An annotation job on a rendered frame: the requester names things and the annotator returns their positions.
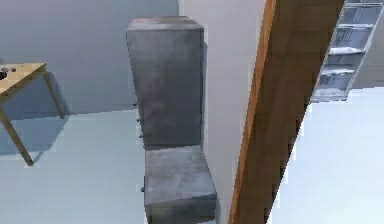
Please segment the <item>tall grey cabinet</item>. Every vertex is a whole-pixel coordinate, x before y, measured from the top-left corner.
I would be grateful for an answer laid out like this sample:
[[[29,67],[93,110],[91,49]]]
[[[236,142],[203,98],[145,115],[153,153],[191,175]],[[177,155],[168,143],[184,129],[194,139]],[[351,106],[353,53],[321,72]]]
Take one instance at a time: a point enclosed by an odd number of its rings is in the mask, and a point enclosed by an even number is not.
[[[126,40],[144,145],[198,145],[204,27],[187,16],[141,17]]]

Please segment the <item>brown wooden room door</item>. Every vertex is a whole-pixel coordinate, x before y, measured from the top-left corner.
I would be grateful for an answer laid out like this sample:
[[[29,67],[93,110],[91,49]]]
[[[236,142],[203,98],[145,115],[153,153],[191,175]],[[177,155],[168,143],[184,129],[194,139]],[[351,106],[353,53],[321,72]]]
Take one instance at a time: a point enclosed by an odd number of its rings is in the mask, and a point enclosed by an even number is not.
[[[344,0],[266,0],[228,224],[266,224]]]

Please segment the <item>grey metal shelf rack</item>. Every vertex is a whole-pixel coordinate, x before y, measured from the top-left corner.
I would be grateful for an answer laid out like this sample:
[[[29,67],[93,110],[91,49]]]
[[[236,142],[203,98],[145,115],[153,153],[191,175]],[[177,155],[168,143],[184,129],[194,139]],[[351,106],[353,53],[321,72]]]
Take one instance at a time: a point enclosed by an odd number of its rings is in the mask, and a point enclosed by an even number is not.
[[[348,98],[383,13],[384,0],[345,0],[311,103]]]

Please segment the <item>light wooden table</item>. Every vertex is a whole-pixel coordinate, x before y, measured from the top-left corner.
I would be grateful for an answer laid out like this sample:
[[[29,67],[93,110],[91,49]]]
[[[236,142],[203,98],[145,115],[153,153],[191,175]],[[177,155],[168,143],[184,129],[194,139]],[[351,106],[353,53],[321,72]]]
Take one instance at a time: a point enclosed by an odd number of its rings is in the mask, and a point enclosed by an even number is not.
[[[16,130],[14,129],[11,121],[5,114],[4,110],[2,109],[2,104],[9,100],[12,96],[14,96],[18,91],[20,91],[22,88],[26,87],[28,84],[30,84],[35,78],[38,76],[42,76],[48,91],[52,97],[52,100],[54,102],[55,108],[57,110],[57,113],[61,119],[65,118],[65,112],[62,109],[59,100],[57,98],[57,95],[55,93],[54,87],[52,85],[52,82],[50,81],[49,75],[47,73],[46,69],[47,63],[46,62],[34,62],[34,63],[17,63],[17,64],[4,64],[0,65],[1,67],[15,67],[15,72],[8,72],[8,76],[0,80],[0,122],[4,126],[5,130],[7,131],[9,137],[13,141],[14,145],[16,146],[17,150],[21,154],[22,158],[24,159],[25,163],[28,166],[33,166],[34,161],[31,158],[30,154],[28,153],[27,149],[23,145],[23,142],[19,135],[17,134]]]

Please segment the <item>small dark object cluster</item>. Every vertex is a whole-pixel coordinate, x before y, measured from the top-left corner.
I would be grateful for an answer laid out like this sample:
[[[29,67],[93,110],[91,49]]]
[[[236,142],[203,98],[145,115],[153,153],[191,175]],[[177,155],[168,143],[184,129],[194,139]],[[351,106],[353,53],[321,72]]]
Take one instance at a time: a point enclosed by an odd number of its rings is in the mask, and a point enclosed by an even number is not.
[[[0,80],[5,79],[8,76],[9,71],[15,72],[16,68],[15,67],[11,67],[11,68],[1,67],[0,68]]]

